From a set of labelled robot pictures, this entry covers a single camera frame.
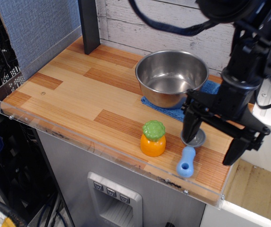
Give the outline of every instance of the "blue handle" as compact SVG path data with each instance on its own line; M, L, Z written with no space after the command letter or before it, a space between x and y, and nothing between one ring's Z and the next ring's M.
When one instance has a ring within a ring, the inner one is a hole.
M183 149L182 159L176 166L177 173L182 177L190 177L193 175L193 160L196 155L193 147L187 146Z

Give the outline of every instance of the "green cap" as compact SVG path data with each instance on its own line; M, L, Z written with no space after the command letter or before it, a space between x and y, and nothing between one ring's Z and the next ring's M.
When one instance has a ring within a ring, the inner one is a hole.
M165 134L165 127L162 122L149 121L143 126L143 133L148 140L157 142Z

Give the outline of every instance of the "orange toy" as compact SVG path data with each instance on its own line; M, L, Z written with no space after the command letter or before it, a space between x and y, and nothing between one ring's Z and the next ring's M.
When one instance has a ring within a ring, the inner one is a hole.
M160 156L166 149L165 127L161 122L149 121L143 126L140 149L148 156Z

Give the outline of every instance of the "stainless steel bowl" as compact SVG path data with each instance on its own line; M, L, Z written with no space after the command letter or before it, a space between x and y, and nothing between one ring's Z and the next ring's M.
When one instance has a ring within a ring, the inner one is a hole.
M167 50L145 56L135 74L143 95L152 104L177 109L186 100L188 89L199 90L207 81L209 70L194 54Z

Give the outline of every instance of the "button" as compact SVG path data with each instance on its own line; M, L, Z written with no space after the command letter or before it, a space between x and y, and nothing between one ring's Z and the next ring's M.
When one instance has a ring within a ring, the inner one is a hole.
M108 195L110 195L110 196L112 196L112 197L116 197L116 192L113 191L113 190L110 189L110 188L107 188L107 193L108 193Z
M95 187L96 189L98 189L98 190L100 190L100 191L103 191L103 190L104 190L104 188L103 188L103 186L102 186L101 184L96 183L96 182L93 182L93 184L94 184L94 187Z
M123 201L124 203L130 203L130 198L128 198L127 196L120 194L120 198L121 201Z

